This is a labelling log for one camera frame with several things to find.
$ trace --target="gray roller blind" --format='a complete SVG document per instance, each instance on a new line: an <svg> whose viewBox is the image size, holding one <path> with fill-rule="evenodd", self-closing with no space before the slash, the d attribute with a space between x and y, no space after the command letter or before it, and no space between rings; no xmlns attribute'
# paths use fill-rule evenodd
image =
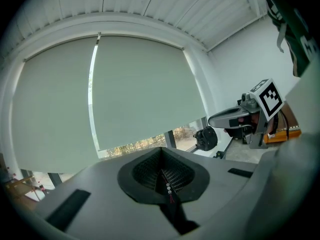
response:
<svg viewBox="0 0 320 240"><path fill-rule="evenodd" d="M88 111L97 38L67 42L28 60L12 105L12 139L21 169L77 173L98 161Z"/></svg>
<svg viewBox="0 0 320 240"><path fill-rule="evenodd" d="M162 134L204 117L182 50L133 37L101 37L92 81L101 150Z"/></svg>

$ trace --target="bag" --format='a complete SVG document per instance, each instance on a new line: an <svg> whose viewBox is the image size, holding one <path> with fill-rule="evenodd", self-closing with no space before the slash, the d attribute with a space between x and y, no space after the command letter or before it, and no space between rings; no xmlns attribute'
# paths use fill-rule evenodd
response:
<svg viewBox="0 0 320 240"><path fill-rule="evenodd" d="M218 144L217 134L211 126L198 130L193 137L196 138L195 146L203 151L212 150Z"/></svg>

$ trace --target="wire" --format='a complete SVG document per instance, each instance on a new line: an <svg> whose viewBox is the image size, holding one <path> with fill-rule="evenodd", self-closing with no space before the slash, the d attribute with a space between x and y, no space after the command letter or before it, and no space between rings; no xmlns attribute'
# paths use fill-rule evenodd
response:
<svg viewBox="0 0 320 240"><path fill-rule="evenodd" d="M288 124L288 119L285 116L285 114L280 110L280 114L283 118L284 124L285 124L285 129L286 129L286 140L289 140L289 124Z"/></svg>

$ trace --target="ceiling panel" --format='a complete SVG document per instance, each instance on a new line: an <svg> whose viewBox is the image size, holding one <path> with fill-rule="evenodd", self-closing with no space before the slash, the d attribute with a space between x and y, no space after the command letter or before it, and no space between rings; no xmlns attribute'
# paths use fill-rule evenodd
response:
<svg viewBox="0 0 320 240"><path fill-rule="evenodd" d="M0 54L7 56L23 40L54 22L98 12L153 18L186 32L209 49L265 14L267 7L265 0L27 0L2 39Z"/></svg>

